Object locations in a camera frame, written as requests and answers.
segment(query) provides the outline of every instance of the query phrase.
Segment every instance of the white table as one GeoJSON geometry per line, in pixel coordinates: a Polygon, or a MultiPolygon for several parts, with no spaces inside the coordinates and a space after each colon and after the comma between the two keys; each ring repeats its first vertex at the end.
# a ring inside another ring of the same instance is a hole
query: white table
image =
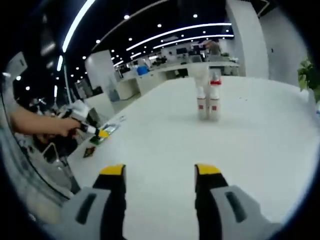
{"type": "Polygon", "coordinates": [[[166,81],[117,114],[126,121],[94,156],[86,143],[68,158],[81,187],[100,169],[126,164],[124,236],[198,239],[194,164],[218,167],[281,222],[303,196],[316,169],[319,129],[297,87],[266,79],[222,77],[222,117],[197,118],[193,79],[166,81]]]}

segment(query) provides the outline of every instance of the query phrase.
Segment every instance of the cable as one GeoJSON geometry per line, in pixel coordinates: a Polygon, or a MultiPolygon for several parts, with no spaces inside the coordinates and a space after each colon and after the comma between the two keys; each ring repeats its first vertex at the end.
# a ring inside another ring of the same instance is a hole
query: cable
{"type": "MultiPolygon", "coordinates": [[[[4,114],[5,114],[5,119],[8,123],[9,122],[9,119],[8,119],[8,115],[7,115],[7,110],[6,110],[6,106],[5,106],[5,101],[4,101],[4,94],[3,94],[3,84],[4,84],[4,81],[3,82],[0,82],[0,90],[1,90],[1,101],[2,101],[2,105],[3,105],[3,109],[4,109],[4,114]]],[[[19,144],[19,141],[18,139],[16,138],[14,132],[12,131],[11,127],[9,127],[10,129],[10,132],[12,133],[12,136],[13,138],[15,139],[16,143],[18,144],[19,148],[20,148],[20,151],[24,154],[24,152],[22,151],[22,147],[20,146],[19,144]]],[[[62,192],[60,192],[59,190],[55,189],[53,186],[50,185],[50,183],[48,183],[42,176],[41,174],[37,171],[36,167],[32,164],[32,162],[30,161],[29,157],[28,156],[25,156],[26,157],[26,160],[27,162],[30,164],[30,166],[33,168],[33,170],[36,172],[36,174],[40,177],[40,179],[42,181],[45,182],[45,184],[50,188],[52,189],[54,192],[56,192],[57,194],[59,194],[61,197],[67,199],[67,200],[70,200],[70,197],[64,195],[62,192]]]]}

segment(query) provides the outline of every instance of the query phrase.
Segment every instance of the white pillar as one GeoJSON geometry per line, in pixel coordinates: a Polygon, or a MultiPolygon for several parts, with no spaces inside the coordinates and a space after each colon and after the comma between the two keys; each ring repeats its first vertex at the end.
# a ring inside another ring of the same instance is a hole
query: white pillar
{"type": "Polygon", "coordinates": [[[260,17],[260,23],[269,58],[269,78],[298,87],[297,70],[308,56],[304,40],[278,7],[260,17]]]}
{"type": "Polygon", "coordinates": [[[241,0],[227,0],[225,8],[234,32],[234,51],[240,63],[239,74],[268,79],[266,42],[252,4],[241,0]]]}
{"type": "Polygon", "coordinates": [[[85,61],[85,69],[93,89],[101,86],[107,94],[115,89],[116,71],[109,50],[91,54],[85,61]]]}

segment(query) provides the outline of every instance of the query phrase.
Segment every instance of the black ceiling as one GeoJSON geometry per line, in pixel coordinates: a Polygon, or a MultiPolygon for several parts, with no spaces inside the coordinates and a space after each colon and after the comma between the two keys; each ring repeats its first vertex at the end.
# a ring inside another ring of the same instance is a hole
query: black ceiling
{"type": "MultiPolygon", "coordinates": [[[[34,0],[24,2],[30,2],[30,6],[26,8],[27,13],[20,10],[21,16],[16,20],[22,22],[20,23],[20,30],[22,31],[20,35],[15,34],[18,37],[15,37],[16,47],[14,50],[22,50],[25,53],[25,58],[30,67],[25,73],[27,77],[23,77],[19,81],[19,85],[21,85],[21,89],[24,89],[26,85],[30,86],[33,91],[29,91],[29,95],[45,97],[48,94],[52,95],[54,85],[64,84],[63,71],[56,72],[58,57],[62,54],[61,49],[67,32],[86,0],[34,0]],[[41,23],[44,15],[47,18],[45,26],[41,23]],[[47,58],[40,56],[40,49],[43,47],[41,39],[44,29],[49,29],[52,41],[56,43],[55,49],[47,58]],[[48,71],[46,64],[50,61],[53,61],[54,67],[48,71]]],[[[228,22],[225,0],[163,0],[161,4],[157,4],[126,20],[93,50],[96,46],[96,40],[101,40],[106,33],[124,21],[125,14],[132,15],[155,2],[158,1],[95,0],[80,21],[64,55],[67,74],[69,76],[74,74],[71,80],[76,81],[80,79],[80,76],[85,76],[82,57],[89,56],[91,53],[113,49],[115,52],[112,53],[112,56],[119,55],[118,58],[115,58],[114,63],[118,62],[120,58],[123,58],[126,62],[130,60],[131,52],[138,53],[146,50],[147,53],[150,53],[152,47],[161,44],[161,38],[158,38],[132,51],[126,51],[126,48],[147,38],[191,25],[228,22]]],[[[225,30],[226,27],[222,26],[204,27],[185,30],[176,35],[180,37],[181,34],[184,34],[185,38],[196,37],[203,35],[203,31],[206,31],[206,35],[213,35],[225,34],[225,30]]]]}

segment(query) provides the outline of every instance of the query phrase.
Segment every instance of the human arm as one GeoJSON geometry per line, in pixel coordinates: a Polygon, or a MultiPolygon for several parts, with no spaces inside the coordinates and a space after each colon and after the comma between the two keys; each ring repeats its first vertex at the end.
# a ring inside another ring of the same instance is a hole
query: human arm
{"type": "Polygon", "coordinates": [[[15,132],[25,135],[50,134],[67,137],[71,130],[80,127],[80,123],[74,119],[40,116],[21,106],[11,113],[10,123],[15,132]]]}

